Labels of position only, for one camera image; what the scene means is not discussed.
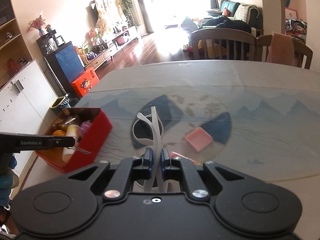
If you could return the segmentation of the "blue gloved left hand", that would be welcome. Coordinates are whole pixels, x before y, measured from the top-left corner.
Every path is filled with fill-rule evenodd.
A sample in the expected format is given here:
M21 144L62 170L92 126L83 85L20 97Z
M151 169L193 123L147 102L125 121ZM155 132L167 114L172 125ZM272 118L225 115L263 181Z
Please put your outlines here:
M9 166L5 174L1 175L1 206L6 206L10 201L11 189L14 185L14 175L13 170L17 165L17 160L12 156L9 162Z

